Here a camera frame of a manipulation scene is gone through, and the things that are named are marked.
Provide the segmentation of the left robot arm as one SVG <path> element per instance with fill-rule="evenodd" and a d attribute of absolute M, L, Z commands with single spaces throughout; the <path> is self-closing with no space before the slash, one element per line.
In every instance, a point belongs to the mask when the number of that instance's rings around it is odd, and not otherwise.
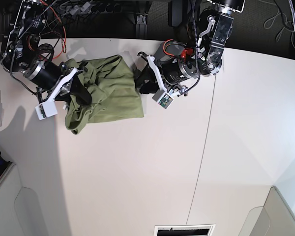
<path fill-rule="evenodd" d="M 201 10 L 199 0 L 189 1 L 190 11 L 180 25 L 186 27 L 188 42 L 165 41 L 161 51 L 166 59 L 155 58 L 165 89 L 187 96 L 191 88 L 182 85 L 188 79 L 199 83 L 201 76 L 216 75 L 222 65 L 225 44 L 233 30 L 233 12 L 244 10 L 243 0 L 211 0 Z"/>

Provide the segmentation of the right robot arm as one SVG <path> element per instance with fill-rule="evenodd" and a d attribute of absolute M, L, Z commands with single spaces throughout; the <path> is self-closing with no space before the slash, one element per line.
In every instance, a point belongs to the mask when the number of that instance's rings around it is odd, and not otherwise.
<path fill-rule="evenodd" d="M 16 2 L 10 29 L 3 36 L 0 64 L 13 79 L 19 72 L 31 81 L 36 90 L 22 85 L 40 103 L 51 99 L 88 106 L 92 97 L 82 79 L 84 67 L 73 60 L 53 62 L 66 53 L 66 31 L 53 30 L 48 23 L 53 14 L 63 26 L 56 5 L 55 0 Z"/>

